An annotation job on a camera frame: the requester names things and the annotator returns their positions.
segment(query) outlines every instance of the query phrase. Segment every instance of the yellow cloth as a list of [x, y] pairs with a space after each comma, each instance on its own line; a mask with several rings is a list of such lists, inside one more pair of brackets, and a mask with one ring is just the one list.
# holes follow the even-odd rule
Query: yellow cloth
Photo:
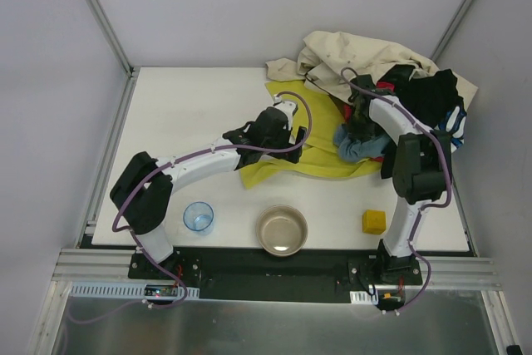
[[[334, 131], [343, 123], [342, 115], [328, 95], [311, 91], [302, 81], [270, 82], [266, 88], [271, 95], [280, 91], [298, 93], [310, 107], [313, 116], [313, 129], [307, 140], [308, 148], [303, 150], [297, 164], [285, 160], [267, 160], [246, 166], [240, 170], [240, 176], [246, 189], [266, 180], [280, 170], [295, 170], [305, 175], [320, 178], [352, 178], [371, 174], [381, 168], [381, 163], [369, 159], [356, 164], [345, 162], [338, 157], [338, 148], [333, 144]], [[293, 131], [300, 126], [308, 126], [305, 107], [300, 103], [293, 119]]]

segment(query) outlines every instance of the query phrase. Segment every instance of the clothing pile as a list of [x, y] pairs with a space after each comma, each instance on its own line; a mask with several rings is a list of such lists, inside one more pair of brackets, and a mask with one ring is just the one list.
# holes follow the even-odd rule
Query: clothing pile
[[[302, 96], [313, 115], [313, 130], [297, 164], [272, 159], [242, 168], [246, 188], [281, 170], [330, 179], [377, 170], [382, 177], [391, 175], [396, 146], [369, 118], [369, 100], [353, 93], [340, 77], [344, 67], [357, 72], [349, 77], [357, 85], [394, 93], [419, 121], [449, 131], [454, 149], [463, 142], [466, 110], [477, 88], [461, 76], [440, 71], [428, 58], [393, 42], [316, 31], [304, 43], [296, 62], [282, 58], [266, 63], [268, 78], [277, 81], [266, 87], [272, 95], [294, 91]], [[294, 130], [307, 125], [305, 113], [298, 112]]]
[[[451, 150], [464, 142], [466, 110], [464, 99], [456, 90], [457, 79], [451, 70], [438, 71], [427, 78], [410, 79], [413, 66], [398, 64], [373, 85], [369, 75], [357, 76], [352, 83], [368, 90], [394, 94], [402, 105], [419, 121], [451, 135]], [[393, 154], [395, 146], [390, 137], [370, 120], [367, 96], [352, 92], [352, 106], [344, 106], [345, 124], [338, 127], [333, 142], [340, 158], [358, 162], [364, 158], [381, 158]]]
[[428, 58], [394, 42], [316, 31], [305, 37], [304, 43], [297, 62], [286, 58], [267, 62], [268, 78], [302, 80], [308, 89], [326, 92], [344, 103], [345, 122], [333, 137], [342, 160], [382, 161], [386, 154], [389, 164], [395, 156], [395, 144], [369, 118], [369, 99], [351, 91], [340, 77], [344, 67], [356, 71], [353, 83], [393, 93], [419, 121], [449, 132], [452, 150], [463, 144], [466, 109], [477, 87], [461, 76], [451, 70], [440, 71]]

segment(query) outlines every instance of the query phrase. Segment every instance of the white wall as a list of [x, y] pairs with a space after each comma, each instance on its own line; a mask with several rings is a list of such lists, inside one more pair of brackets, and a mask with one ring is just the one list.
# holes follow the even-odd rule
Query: white wall
[[25, 353], [125, 74], [84, 0], [0, 0], [0, 353]]
[[137, 66], [261, 67], [311, 31], [345, 31], [430, 56], [461, 0], [100, 0]]
[[456, 180], [532, 353], [532, 0], [478, 0], [439, 64], [480, 87], [455, 154]]

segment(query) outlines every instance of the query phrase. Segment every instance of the beige cloth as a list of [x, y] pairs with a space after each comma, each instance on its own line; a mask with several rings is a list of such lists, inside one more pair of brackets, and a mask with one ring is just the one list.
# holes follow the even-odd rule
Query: beige cloth
[[[268, 78], [274, 81], [302, 80], [308, 89], [326, 91], [346, 103], [351, 89], [339, 76], [344, 67], [353, 68], [359, 75], [370, 74], [374, 82], [396, 64], [416, 66], [412, 78], [433, 76], [439, 71], [433, 61], [394, 42], [324, 31], [312, 32], [303, 41], [305, 48], [299, 53], [297, 62], [281, 58], [266, 63]], [[461, 76], [456, 75], [456, 78], [456, 89], [464, 98], [467, 110], [478, 88]]]

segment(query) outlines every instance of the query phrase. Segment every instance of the blue cloth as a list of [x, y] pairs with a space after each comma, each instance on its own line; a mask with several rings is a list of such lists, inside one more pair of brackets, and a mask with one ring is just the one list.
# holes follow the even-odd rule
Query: blue cloth
[[340, 125], [332, 141], [338, 146], [338, 155], [347, 162], [358, 162], [364, 158], [384, 155], [384, 148], [390, 143], [390, 136], [384, 134], [369, 141], [354, 141], [349, 137], [345, 125]]

